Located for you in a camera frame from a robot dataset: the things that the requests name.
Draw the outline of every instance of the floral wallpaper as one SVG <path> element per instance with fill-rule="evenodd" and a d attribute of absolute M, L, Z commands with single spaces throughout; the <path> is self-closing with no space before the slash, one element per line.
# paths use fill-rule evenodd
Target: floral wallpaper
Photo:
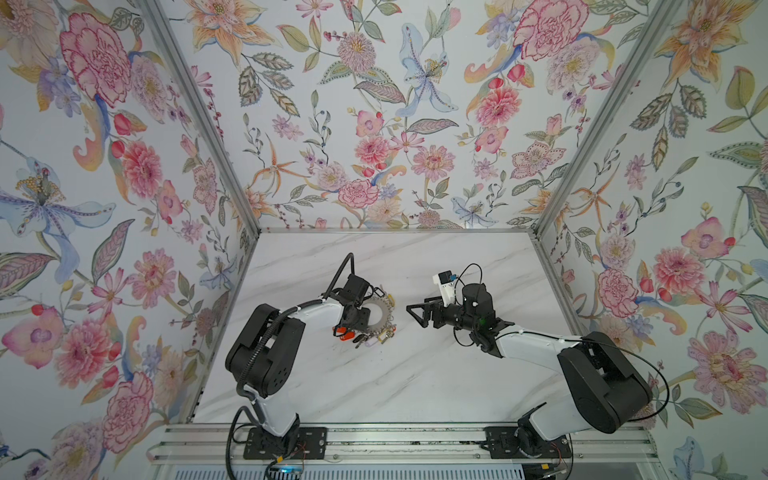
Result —
<path fill-rule="evenodd" d="M 163 5 L 262 227 L 399 230 L 530 227 L 654 2 Z"/>
<path fill-rule="evenodd" d="M 253 237 L 131 0 L 0 0 L 0 84 L 0 478 L 143 478 Z"/>
<path fill-rule="evenodd" d="M 681 2 L 544 238 L 582 325 L 667 378 L 641 415 L 670 396 L 644 424 L 680 480 L 768 475 L 767 18 Z"/>

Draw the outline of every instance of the metal grate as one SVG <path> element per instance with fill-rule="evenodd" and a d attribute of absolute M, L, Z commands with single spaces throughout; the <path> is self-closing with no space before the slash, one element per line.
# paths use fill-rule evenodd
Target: metal grate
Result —
<path fill-rule="evenodd" d="M 238 480 L 262 480 L 264 465 L 233 467 Z M 299 477 L 274 473 L 275 480 L 525 480 L 522 465 L 307 465 Z M 173 480 L 227 480 L 216 465 L 177 465 Z"/>

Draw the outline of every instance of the marble table surface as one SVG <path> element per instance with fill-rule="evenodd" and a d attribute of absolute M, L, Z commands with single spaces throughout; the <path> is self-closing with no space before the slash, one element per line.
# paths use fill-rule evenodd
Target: marble table surface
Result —
<path fill-rule="evenodd" d="M 432 275 L 483 268 L 497 316 L 543 332 L 569 334 L 524 233 L 266 233 L 259 239 L 200 398 L 195 422 L 231 422 L 247 401 L 224 360 L 254 308 L 285 309 L 317 298 L 348 252 L 356 274 L 396 300 L 395 336 L 356 349 L 328 326 L 307 324 L 283 390 L 302 422 L 503 422 L 567 388 L 562 376 L 518 359 L 462 347 L 450 326 L 423 329 L 406 305 L 438 296 Z M 346 281 L 348 270 L 339 279 Z M 476 267 L 465 282 L 478 281 Z M 468 343 L 465 332 L 458 338 Z"/>

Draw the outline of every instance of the black mounting plate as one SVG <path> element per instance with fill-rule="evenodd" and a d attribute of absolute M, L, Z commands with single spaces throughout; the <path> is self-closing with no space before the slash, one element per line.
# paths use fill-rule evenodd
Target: black mounting plate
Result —
<path fill-rule="evenodd" d="M 261 428 L 253 428 L 248 432 L 243 458 L 246 460 L 274 460 L 283 452 L 273 451 L 269 448 L 269 442 L 263 442 L 264 431 Z M 297 453 L 294 458 L 305 460 L 323 460 L 326 457 L 326 437 L 328 429 L 324 427 L 299 427 L 297 445 L 304 444 L 304 453 Z"/>
<path fill-rule="evenodd" d="M 485 427 L 485 441 L 491 458 L 527 458 L 518 448 L 518 438 L 515 436 L 517 427 Z M 548 442 L 544 448 L 534 452 L 533 456 L 541 454 L 542 458 L 570 458 L 573 456 L 571 444 L 563 435 L 559 439 Z"/>

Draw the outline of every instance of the red berry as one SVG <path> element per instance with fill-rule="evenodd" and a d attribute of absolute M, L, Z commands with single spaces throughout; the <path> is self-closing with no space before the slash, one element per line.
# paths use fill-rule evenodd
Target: red berry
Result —
<path fill-rule="evenodd" d="M 672 301 L 672 295 L 665 288 L 659 289 L 659 297 L 667 303 Z"/>
<path fill-rule="evenodd" d="M 122 348 L 123 346 L 120 344 L 120 342 L 115 342 L 112 344 L 112 347 L 109 349 L 109 354 L 107 356 L 110 362 L 116 359 L 118 355 L 120 355 L 120 350 Z"/>
<path fill-rule="evenodd" d="M 125 144 L 118 140 L 118 141 L 112 142 L 110 149 L 112 150 L 113 157 L 120 158 L 125 153 Z"/>
<path fill-rule="evenodd" d="M 654 281 L 650 278 L 643 278 L 640 280 L 640 288 L 643 289 L 645 293 L 652 293 L 654 291 Z"/>
<path fill-rule="evenodd" d="M 120 135 L 130 135 L 131 121 L 128 120 L 125 115 L 117 114 L 114 116 L 114 129 L 117 130 Z"/>

